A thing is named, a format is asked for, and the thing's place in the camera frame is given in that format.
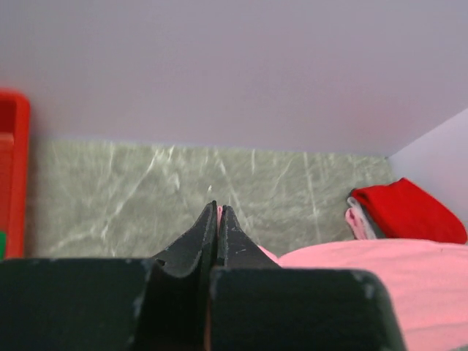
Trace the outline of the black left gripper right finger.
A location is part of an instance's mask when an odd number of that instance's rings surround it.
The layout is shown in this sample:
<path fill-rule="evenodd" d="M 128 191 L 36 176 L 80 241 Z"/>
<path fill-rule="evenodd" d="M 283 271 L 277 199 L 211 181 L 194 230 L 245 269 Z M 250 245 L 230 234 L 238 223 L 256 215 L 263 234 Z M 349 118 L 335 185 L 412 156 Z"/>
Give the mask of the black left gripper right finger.
<path fill-rule="evenodd" d="M 218 266 L 226 268 L 279 268 L 241 228 L 231 206 L 218 207 Z"/>

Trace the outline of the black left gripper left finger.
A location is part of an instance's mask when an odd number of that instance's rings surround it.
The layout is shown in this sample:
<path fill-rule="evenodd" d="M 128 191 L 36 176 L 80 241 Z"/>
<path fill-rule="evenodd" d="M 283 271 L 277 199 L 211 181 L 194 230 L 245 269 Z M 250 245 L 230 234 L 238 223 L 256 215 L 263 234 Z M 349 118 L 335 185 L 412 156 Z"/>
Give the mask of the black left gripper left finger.
<path fill-rule="evenodd" d="M 153 256 L 164 272 L 175 278 L 191 276 L 201 263 L 208 262 L 216 251 L 218 207 L 207 204 L 195 223 L 169 246 Z"/>

